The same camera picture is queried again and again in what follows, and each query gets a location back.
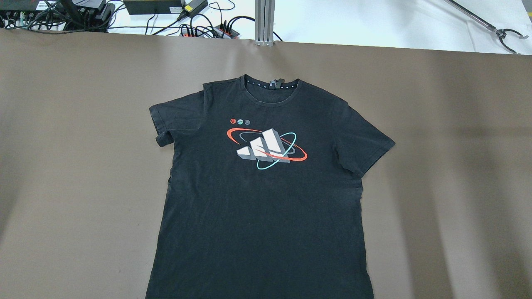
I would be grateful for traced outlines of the aluminium frame post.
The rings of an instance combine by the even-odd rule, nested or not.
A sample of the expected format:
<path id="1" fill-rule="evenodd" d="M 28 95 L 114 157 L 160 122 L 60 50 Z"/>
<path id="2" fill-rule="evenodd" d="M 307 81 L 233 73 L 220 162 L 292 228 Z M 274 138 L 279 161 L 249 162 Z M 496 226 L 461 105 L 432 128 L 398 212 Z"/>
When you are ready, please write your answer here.
<path id="1" fill-rule="evenodd" d="M 271 47 L 274 44 L 273 24 L 275 2 L 275 0 L 255 0 L 255 45 Z"/>

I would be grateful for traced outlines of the metal reacher grabber tool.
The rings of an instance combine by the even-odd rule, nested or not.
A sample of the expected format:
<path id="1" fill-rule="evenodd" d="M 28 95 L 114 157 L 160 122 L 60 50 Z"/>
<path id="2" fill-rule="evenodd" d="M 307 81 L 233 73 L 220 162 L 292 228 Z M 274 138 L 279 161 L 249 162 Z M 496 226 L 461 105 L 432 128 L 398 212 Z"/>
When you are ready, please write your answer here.
<path id="1" fill-rule="evenodd" d="M 473 13 L 471 10 L 468 10 L 467 8 L 465 8 L 464 6 L 460 5 L 455 0 L 445 0 L 445 2 L 450 4 L 452 7 L 456 8 L 460 12 L 462 12 L 464 15 L 467 15 L 469 18 L 471 18 L 473 21 L 475 21 L 478 24 L 480 24 L 482 27 L 487 29 L 489 32 L 493 33 L 497 37 L 497 39 L 500 42 L 500 44 L 509 53 L 511 53 L 513 55 L 521 55 L 521 53 L 515 51 L 514 49 L 512 49 L 511 47 L 509 47 L 505 43 L 505 38 L 507 38 L 507 35 L 508 35 L 509 32 L 515 34 L 515 36 L 517 36 L 517 38 L 519 38 L 521 40 L 528 39 L 529 38 L 528 35 L 523 35 L 520 32 L 518 32 L 517 30 L 511 29 L 511 28 L 497 28 L 492 23 L 489 23 L 488 21 L 486 21 L 482 17 L 480 17 L 477 14 Z"/>

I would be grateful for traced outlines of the black printed t-shirt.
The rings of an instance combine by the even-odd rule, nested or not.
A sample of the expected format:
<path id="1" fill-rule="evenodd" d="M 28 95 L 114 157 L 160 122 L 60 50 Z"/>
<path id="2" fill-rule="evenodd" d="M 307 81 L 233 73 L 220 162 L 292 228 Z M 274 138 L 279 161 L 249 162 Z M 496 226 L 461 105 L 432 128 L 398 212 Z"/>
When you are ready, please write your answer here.
<path id="1" fill-rule="evenodd" d="M 172 167 L 147 299 L 372 299 L 362 178 L 394 141 L 300 79 L 149 108 Z"/>

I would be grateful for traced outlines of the black flat box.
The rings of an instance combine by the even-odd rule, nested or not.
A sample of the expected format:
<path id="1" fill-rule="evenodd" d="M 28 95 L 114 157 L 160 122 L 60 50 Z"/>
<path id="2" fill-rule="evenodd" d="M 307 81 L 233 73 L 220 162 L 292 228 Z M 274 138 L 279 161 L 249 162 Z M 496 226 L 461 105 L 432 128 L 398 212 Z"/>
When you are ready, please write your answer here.
<path id="1" fill-rule="evenodd" d="M 123 0 L 129 15 L 174 15 L 183 11 L 185 0 Z"/>

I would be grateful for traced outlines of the red black power strip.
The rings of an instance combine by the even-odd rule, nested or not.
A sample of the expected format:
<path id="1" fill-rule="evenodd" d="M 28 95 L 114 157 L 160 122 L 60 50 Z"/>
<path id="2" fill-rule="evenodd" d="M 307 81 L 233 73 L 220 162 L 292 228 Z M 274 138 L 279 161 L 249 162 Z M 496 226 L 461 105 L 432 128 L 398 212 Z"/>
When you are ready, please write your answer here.
<path id="1" fill-rule="evenodd" d="M 202 38 L 213 38 L 213 39 L 237 39 L 240 35 L 239 32 L 230 28 L 228 25 L 217 25 L 215 27 L 204 27 L 201 25 L 191 26 L 191 25 L 181 25 L 179 36 L 182 37 L 202 37 Z"/>

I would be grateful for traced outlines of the black power adapter yellow label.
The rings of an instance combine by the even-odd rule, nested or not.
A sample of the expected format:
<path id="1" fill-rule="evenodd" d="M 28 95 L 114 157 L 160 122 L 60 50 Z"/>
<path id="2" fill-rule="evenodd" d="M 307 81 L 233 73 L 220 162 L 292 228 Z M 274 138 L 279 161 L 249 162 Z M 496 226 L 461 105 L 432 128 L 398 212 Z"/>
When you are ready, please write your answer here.
<path id="1" fill-rule="evenodd" d="M 186 2 L 185 0 L 181 0 L 181 6 L 182 11 L 179 14 L 179 17 L 177 17 L 176 21 L 181 21 L 185 17 L 188 17 L 192 19 L 201 11 L 207 7 L 208 1 L 207 0 L 191 0 L 190 2 Z"/>

